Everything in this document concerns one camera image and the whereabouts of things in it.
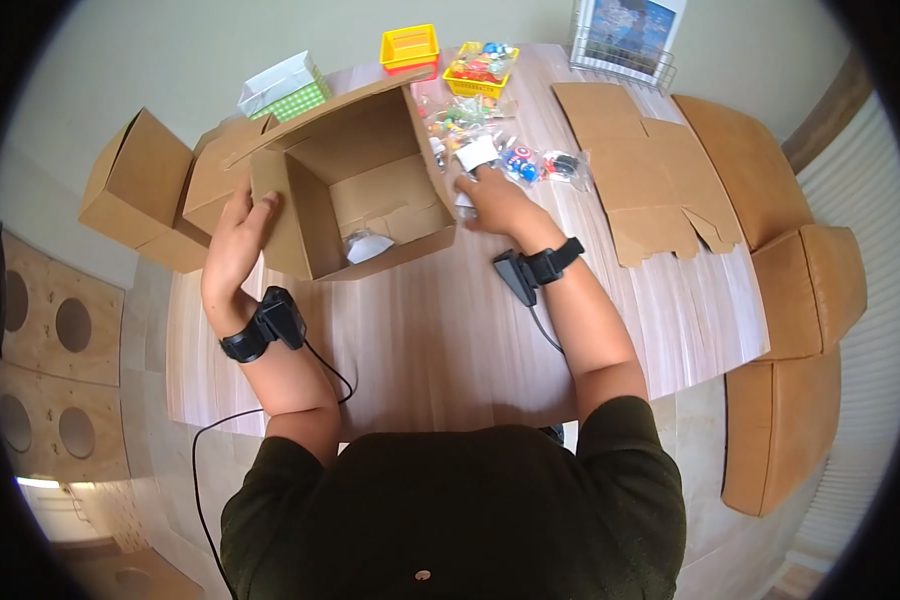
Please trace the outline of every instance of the black cable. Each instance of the black cable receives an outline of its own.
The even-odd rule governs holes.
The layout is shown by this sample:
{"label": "black cable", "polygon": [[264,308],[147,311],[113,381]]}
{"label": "black cable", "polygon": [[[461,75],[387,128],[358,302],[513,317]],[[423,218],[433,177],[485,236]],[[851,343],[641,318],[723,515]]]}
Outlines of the black cable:
{"label": "black cable", "polygon": [[[341,375],[336,368],[330,366],[330,364],[324,360],[324,357],[317,353],[314,350],[314,347],[310,345],[310,342],[307,342],[306,339],[303,340],[303,344],[310,350],[313,356],[316,357],[316,360],[320,361],[320,363],[330,370],[330,373],[335,375],[340,381],[343,382],[343,385],[346,386],[348,392],[343,397],[343,400],[336,402],[337,404],[343,404],[344,402],[349,401],[353,397],[353,386],[350,385],[350,382],[346,377]],[[224,564],[220,561],[220,555],[217,553],[217,547],[213,545],[213,538],[210,536],[210,530],[207,529],[207,522],[204,518],[204,507],[201,505],[201,487],[197,481],[197,440],[201,437],[201,434],[208,429],[213,429],[214,427],[225,424],[231,419],[236,419],[238,417],[243,417],[244,415],[252,415],[253,413],[261,413],[264,409],[262,408],[254,408],[253,410],[243,411],[242,413],[230,414],[229,416],[225,416],[221,418],[215,423],[211,423],[206,427],[201,428],[196,432],[196,435],[193,436],[193,444],[190,449],[190,465],[193,471],[193,499],[196,501],[196,515],[200,518],[200,526],[203,527],[203,534],[207,538],[207,544],[210,545],[210,551],[213,553],[213,560],[216,562],[216,568],[219,570],[219,576],[223,578],[223,582],[226,584],[226,588],[230,591],[230,595],[234,600],[237,600],[237,590],[234,588],[233,584],[230,583],[230,580],[227,577],[227,573],[224,572]]]}
{"label": "black cable", "polygon": [[345,378],[343,375],[339,374],[339,373],[337,372],[336,368],[334,368],[333,366],[330,366],[330,363],[328,363],[327,361],[325,361],[323,356],[321,356],[320,354],[317,354],[317,351],[314,350],[314,347],[313,347],[312,345],[310,345],[310,342],[307,342],[307,339],[306,339],[306,338],[303,339],[303,344],[304,344],[304,346],[306,346],[307,348],[310,349],[310,352],[313,353],[313,356],[316,357],[316,360],[320,361],[320,362],[323,364],[324,367],[326,367],[327,369],[329,369],[329,370],[330,370],[330,373],[332,373],[333,375],[336,376],[337,379],[339,379],[340,381],[342,381],[342,382],[343,382],[343,385],[346,386],[346,389],[349,390],[349,391],[346,393],[346,395],[343,397],[343,400],[341,400],[341,401],[339,401],[339,402],[336,402],[336,403],[337,403],[337,404],[343,404],[344,402],[349,401],[350,398],[353,396],[353,386],[350,385],[350,382],[347,380],[347,378]]}
{"label": "black cable", "polygon": [[543,334],[543,337],[546,338],[548,342],[550,342],[551,346],[556,348],[557,352],[559,352],[560,354],[564,354],[564,349],[561,347],[561,345],[559,343],[555,342],[554,339],[552,337],[550,337],[550,335],[547,333],[546,329],[543,328],[543,324],[540,322],[540,319],[537,316],[537,311],[534,310],[534,307],[528,306],[528,308],[529,308],[529,314],[533,316],[533,322],[536,323],[536,326],[538,328],[540,328],[540,333]]}

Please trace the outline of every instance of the wrist-mounted device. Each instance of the wrist-mounted device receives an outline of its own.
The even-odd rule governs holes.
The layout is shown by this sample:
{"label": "wrist-mounted device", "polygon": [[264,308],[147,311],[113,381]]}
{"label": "wrist-mounted device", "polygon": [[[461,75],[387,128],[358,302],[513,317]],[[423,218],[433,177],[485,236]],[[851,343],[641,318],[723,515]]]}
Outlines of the wrist-mounted device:
{"label": "wrist-mounted device", "polygon": [[583,253],[580,240],[571,237],[558,249],[548,247],[530,256],[509,249],[493,259],[493,268],[524,306],[534,306],[535,290],[562,278],[564,269]]}
{"label": "wrist-mounted device", "polygon": [[275,340],[283,341],[292,351],[298,350],[306,335],[307,323],[290,292],[271,285],[246,327],[220,340],[219,346],[235,361],[249,363],[263,356]]}

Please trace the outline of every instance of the table surface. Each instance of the table surface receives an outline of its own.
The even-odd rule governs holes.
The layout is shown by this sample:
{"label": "table surface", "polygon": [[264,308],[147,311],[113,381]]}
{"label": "table surface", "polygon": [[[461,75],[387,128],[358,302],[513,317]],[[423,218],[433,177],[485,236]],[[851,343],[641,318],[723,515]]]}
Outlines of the table surface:
{"label": "table surface", "polygon": [[[443,51],[441,69],[455,53]],[[326,80],[341,94],[385,76],[372,63]],[[644,116],[685,123],[673,101],[658,92],[571,70],[561,46],[527,44],[520,46],[503,95],[519,103],[513,126],[523,143],[577,148],[550,85],[581,81],[621,84]],[[450,96],[440,78],[415,83],[413,93],[438,102]],[[700,245],[691,260],[656,254],[626,269],[617,264],[596,193],[545,181],[528,196],[586,248],[584,260],[633,339],[651,399],[720,376],[770,349],[745,245],[727,254]],[[261,261],[243,287],[257,298],[268,285],[287,287],[308,324],[308,340],[355,383],[355,395],[342,407],[345,440],[372,431],[572,421],[573,384],[563,357],[492,268],[491,259],[511,246],[507,237],[460,228],[454,246],[357,282],[295,281],[265,269]],[[216,343],[201,306],[200,278],[199,270],[173,275],[167,398],[171,419],[205,426],[259,403],[239,367]],[[543,305],[537,314],[552,331]],[[251,414],[220,428],[260,436],[266,420],[264,414]]]}

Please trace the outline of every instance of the brown leather sofa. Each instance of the brown leather sofa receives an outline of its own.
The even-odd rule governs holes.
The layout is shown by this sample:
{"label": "brown leather sofa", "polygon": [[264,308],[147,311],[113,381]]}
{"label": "brown leather sofa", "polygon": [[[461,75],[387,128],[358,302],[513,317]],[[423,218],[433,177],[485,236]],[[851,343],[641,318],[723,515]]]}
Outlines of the brown leather sofa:
{"label": "brown leather sofa", "polygon": [[816,224],[777,140],[755,118],[673,96],[737,213],[770,351],[726,374],[723,503],[764,517],[827,455],[840,412],[840,340],[867,308],[860,247]]}

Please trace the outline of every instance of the shirt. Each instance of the shirt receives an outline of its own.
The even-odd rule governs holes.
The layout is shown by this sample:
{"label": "shirt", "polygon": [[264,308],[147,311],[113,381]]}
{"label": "shirt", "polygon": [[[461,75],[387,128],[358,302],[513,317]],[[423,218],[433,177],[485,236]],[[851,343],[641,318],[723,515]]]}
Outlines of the shirt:
{"label": "shirt", "polygon": [[576,456],[532,427],[379,433],[324,468],[266,438],[221,515],[240,598],[671,598],[681,477],[649,404],[580,427]]}

